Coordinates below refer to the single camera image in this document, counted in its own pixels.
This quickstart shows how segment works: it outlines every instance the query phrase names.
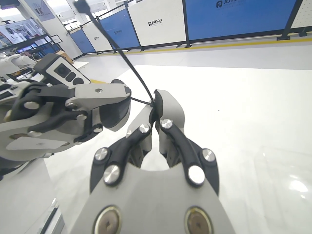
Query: round bolt head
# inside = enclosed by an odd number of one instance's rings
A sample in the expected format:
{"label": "round bolt head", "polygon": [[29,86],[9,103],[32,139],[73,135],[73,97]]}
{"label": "round bolt head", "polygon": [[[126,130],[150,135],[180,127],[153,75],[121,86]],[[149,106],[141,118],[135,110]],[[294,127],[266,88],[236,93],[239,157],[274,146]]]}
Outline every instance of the round bolt head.
{"label": "round bolt head", "polygon": [[94,133],[100,133],[100,132],[102,132],[102,131],[103,131],[103,127],[102,127],[102,128],[95,128],[95,129],[93,130]]}
{"label": "round bolt head", "polygon": [[128,130],[127,134],[126,134],[126,137],[130,136],[132,134],[132,131],[131,130]]}
{"label": "round bolt head", "polygon": [[138,129],[143,134],[149,132],[149,126],[147,124],[141,124]]}
{"label": "round bolt head", "polygon": [[212,226],[206,213],[193,207],[186,213],[186,229],[189,234],[211,234]]}
{"label": "round bolt head", "polygon": [[106,184],[114,183],[120,175],[120,168],[117,165],[110,165],[106,168],[103,174],[103,179]]}
{"label": "round bolt head", "polygon": [[205,173],[197,165],[192,165],[187,171],[189,179],[196,185],[202,185],[205,180]]}
{"label": "round bolt head", "polygon": [[107,154],[108,154],[107,149],[105,147],[103,147],[103,148],[100,148],[99,150],[96,151],[94,158],[97,161],[102,161],[106,158]]}
{"label": "round bolt head", "polygon": [[170,119],[163,119],[163,120],[161,121],[161,126],[162,126],[163,128],[166,128],[166,129],[171,128],[171,127],[172,127],[172,120],[170,120]]}
{"label": "round bolt head", "polygon": [[210,149],[204,148],[202,153],[207,162],[211,163],[215,161],[215,154]]}
{"label": "round bolt head", "polygon": [[28,136],[29,136],[29,137],[39,137],[39,136],[41,136],[41,135],[42,135],[41,132],[36,132],[36,131],[29,131],[29,132],[28,132]]}
{"label": "round bolt head", "polygon": [[30,110],[36,110],[40,107],[40,105],[36,102],[25,102],[24,107]]}
{"label": "round bolt head", "polygon": [[70,109],[76,109],[78,107],[78,105],[75,103],[67,103],[65,106]]}
{"label": "round bolt head", "polygon": [[87,116],[84,115],[84,114],[79,114],[79,115],[76,117],[76,119],[85,120],[85,119],[87,119]]}
{"label": "round bolt head", "polygon": [[97,218],[94,234],[116,234],[121,227],[120,213],[117,208],[106,208]]}

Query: white wall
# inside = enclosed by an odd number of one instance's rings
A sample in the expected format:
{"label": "white wall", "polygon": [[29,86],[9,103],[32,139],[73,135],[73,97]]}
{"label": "white wall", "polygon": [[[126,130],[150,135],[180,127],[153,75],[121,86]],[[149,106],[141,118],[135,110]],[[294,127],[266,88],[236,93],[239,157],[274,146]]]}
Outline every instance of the white wall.
{"label": "white wall", "polygon": [[143,0],[128,9],[142,46],[186,40],[182,0]]}
{"label": "white wall", "polygon": [[303,0],[292,28],[312,26],[312,0]]}
{"label": "white wall", "polygon": [[106,51],[112,49],[108,40],[101,34],[92,22],[84,25],[83,31],[96,51]]}
{"label": "white wall", "polygon": [[17,21],[25,20],[25,18],[22,16],[22,14],[17,8],[11,8],[11,9],[5,9],[5,10],[0,9],[0,18],[2,19],[0,21],[11,20],[10,23],[13,23],[13,21],[17,22]]}

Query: poster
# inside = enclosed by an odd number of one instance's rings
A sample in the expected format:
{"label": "poster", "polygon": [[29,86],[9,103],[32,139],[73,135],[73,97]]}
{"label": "poster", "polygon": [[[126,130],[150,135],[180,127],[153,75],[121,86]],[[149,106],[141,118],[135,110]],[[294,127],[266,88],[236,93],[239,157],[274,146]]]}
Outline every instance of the poster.
{"label": "poster", "polygon": [[11,46],[12,43],[0,32],[0,49]]}
{"label": "poster", "polygon": [[45,34],[45,31],[38,26],[34,19],[2,25],[0,26],[0,32],[13,44],[18,44]]}
{"label": "poster", "polygon": [[43,0],[24,0],[40,21],[54,19],[55,16]]}

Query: white tabletop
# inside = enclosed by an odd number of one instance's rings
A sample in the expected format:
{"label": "white tabletop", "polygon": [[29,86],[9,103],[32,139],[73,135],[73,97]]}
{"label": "white tabletop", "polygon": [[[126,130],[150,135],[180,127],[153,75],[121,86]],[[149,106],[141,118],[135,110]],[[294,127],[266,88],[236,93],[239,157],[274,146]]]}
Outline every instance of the white tabletop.
{"label": "white tabletop", "polygon": [[[216,154],[220,201],[237,233],[309,233],[312,177],[312,71],[136,66],[148,88],[169,91],[185,113],[185,134]],[[148,95],[131,70],[118,77],[132,97]],[[144,107],[132,101],[127,124],[46,159],[65,223],[88,198],[95,151],[126,134]],[[165,170],[153,132],[142,168]]]}

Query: black metal frame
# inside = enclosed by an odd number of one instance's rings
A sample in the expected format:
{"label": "black metal frame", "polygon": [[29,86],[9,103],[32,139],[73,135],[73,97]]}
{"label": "black metal frame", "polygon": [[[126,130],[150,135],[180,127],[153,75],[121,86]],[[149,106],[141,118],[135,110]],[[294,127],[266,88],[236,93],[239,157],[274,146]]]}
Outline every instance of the black metal frame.
{"label": "black metal frame", "polygon": [[131,26],[132,26],[132,28],[133,28],[133,30],[134,30],[134,32],[135,32],[137,42],[138,42],[139,47],[140,47],[141,52],[142,52],[142,51],[144,51],[144,49],[143,49],[142,46],[141,46],[140,40],[138,39],[138,36],[137,36],[136,28],[135,28],[135,26],[133,25],[133,21],[132,21],[132,19],[131,19],[131,16],[130,16],[130,13],[129,13],[129,10],[128,10],[129,5],[128,5],[127,1],[124,1],[124,5],[125,5],[125,7],[126,7],[126,11],[127,11],[127,13],[128,13],[128,16],[129,16],[129,19],[130,19],[130,22],[131,22]]}
{"label": "black metal frame", "polygon": [[[271,30],[271,31],[263,31],[263,32],[254,32],[254,33],[246,33],[246,34],[239,34],[239,35],[230,35],[230,36],[222,36],[222,37],[213,37],[213,38],[203,38],[203,39],[195,39],[195,40],[189,40],[189,34],[188,34],[188,25],[187,25],[187,12],[186,12],[186,0],[182,0],[182,6],[183,6],[183,15],[184,15],[184,27],[185,27],[185,37],[186,37],[186,40],[184,41],[179,41],[179,42],[173,42],[173,43],[164,43],[164,44],[157,44],[157,45],[149,45],[149,46],[141,46],[141,43],[139,41],[139,38],[138,38],[138,35],[137,35],[137,32],[136,32],[136,29],[133,25],[133,21],[131,19],[131,16],[130,16],[130,13],[128,11],[128,3],[132,2],[134,0],[128,0],[128,1],[124,1],[123,4],[117,6],[116,8],[110,10],[110,11],[107,11],[105,12],[104,14],[100,15],[103,16],[113,10],[116,10],[122,6],[125,6],[126,10],[127,10],[127,13],[129,15],[129,18],[130,18],[130,21],[131,21],[131,24],[132,24],[132,27],[134,29],[134,32],[135,32],[135,35],[136,35],[136,38],[137,38],[137,41],[139,43],[139,47],[133,47],[133,48],[122,48],[122,50],[127,50],[127,51],[130,51],[130,50],[141,50],[141,51],[144,51],[146,49],[153,49],[153,48],[160,48],[160,47],[168,47],[168,46],[176,46],[176,48],[180,47],[182,44],[186,44],[185,48],[189,48],[192,46],[192,44],[194,43],[201,43],[201,42],[209,42],[209,41],[218,41],[218,40],[230,40],[230,39],[239,39],[239,38],[252,38],[252,37],[261,37],[261,36],[272,36],[272,35],[281,35],[280,37],[277,37],[277,40],[289,40],[290,37],[288,36],[289,33],[298,33],[300,37],[305,37],[307,35],[306,32],[308,31],[312,31],[312,26],[308,26],[308,27],[304,27],[304,28],[291,28],[292,24],[293,24],[293,21],[298,13],[298,10],[301,6],[301,3],[303,0],[296,0],[294,6],[293,6],[293,9],[292,9],[292,12],[289,16],[289,19],[287,21],[287,24],[285,26],[284,29],[279,29],[279,30]],[[104,53],[104,52],[114,52],[116,53],[116,50],[113,49],[112,47],[112,50],[105,50],[105,51],[96,51],[96,52],[92,52],[92,53],[84,53],[82,54],[81,56],[78,56],[76,58],[80,58],[84,55],[87,55],[87,54],[100,54],[100,53]]]}
{"label": "black metal frame", "polygon": [[288,36],[288,34],[290,33],[291,31],[291,27],[292,27],[292,24],[297,16],[297,13],[300,9],[300,6],[302,4],[303,0],[296,0],[294,6],[293,6],[293,9],[292,9],[292,12],[287,20],[287,23],[286,23],[286,26],[283,30],[283,33],[280,37],[277,37],[276,40],[277,41],[280,41],[280,40],[290,40],[290,36]]}

